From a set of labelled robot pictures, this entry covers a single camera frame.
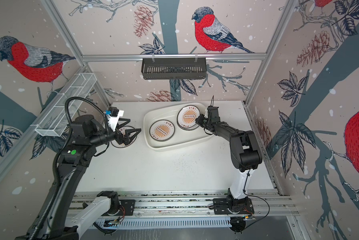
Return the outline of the orange sunburst plate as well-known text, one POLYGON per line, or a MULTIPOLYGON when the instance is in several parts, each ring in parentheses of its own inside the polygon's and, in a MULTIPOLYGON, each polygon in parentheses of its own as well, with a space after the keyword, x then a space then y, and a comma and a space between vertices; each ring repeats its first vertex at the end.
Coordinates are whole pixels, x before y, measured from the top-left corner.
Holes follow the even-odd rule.
POLYGON ((171 139, 175 133, 175 126, 169 120, 158 120, 149 128, 149 135, 158 142, 165 142, 171 139))
POLYGON ((177 114, 176 123, 185 131, 195 130, 199 125, 196 119, 200 116, 200 110, 194 105, 183 107, 177 114))

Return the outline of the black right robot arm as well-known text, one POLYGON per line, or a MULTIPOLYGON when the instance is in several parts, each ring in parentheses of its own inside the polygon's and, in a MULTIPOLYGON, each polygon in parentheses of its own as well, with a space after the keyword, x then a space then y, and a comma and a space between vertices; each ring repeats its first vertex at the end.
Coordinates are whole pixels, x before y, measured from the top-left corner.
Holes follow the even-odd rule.
POLYGON ((228 189, 227 208, 234 214, 246 211, 250 200, 247 193, 250 180, 254 171, 263 162, 254 132, 242 131, 222 122, 218 107, 212 105, 207 107, 207 115, 200 115, 196 123, 210 134, 229 142, 231 161, 239 170, 239 174, 228 189))

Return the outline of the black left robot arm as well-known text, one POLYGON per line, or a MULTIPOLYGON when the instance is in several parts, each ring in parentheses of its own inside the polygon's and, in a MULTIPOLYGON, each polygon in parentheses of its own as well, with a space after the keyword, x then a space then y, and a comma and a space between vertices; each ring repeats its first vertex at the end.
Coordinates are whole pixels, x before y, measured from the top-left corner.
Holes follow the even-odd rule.
POLYGON ((78 240, 83 233, 102 215, 119 216, 123 221, 127 211, 118 199, 117 192, 102 191, 94 201, 77 214, 71 223, 66 217, 77 186, 89 167, 96 148, 116 141, 119 145, 130 145, 140 129, 119 129, 129 123, 116 125, 115 130, 102 126, 92 115, 82 115, 69 124, 67 145, 55 156, 52 166, 54 182, 45 202, 24 236, 19 240, 78 240))

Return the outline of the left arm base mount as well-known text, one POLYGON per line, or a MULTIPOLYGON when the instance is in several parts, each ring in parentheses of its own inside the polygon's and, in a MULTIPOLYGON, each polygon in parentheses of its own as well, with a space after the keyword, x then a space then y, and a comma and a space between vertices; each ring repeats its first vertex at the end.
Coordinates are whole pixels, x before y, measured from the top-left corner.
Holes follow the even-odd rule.
POLYGON ((123 216, 132 216, 135 207, 135 200, 119 200, 119 209, 114 214, 104 213, 102 217, 123 217, 123 216))

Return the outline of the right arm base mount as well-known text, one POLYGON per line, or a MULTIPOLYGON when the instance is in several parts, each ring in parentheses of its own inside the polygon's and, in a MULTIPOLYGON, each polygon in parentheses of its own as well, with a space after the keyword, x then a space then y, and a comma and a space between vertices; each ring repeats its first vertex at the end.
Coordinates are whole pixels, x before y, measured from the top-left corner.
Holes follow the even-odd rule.
POLYGON ((252 200, 248 197, 238 200, 238 203, 229 204, 227 199, 213 199, 213 204, 209 206, 215 215, 253 215, 254 207, 252 200))

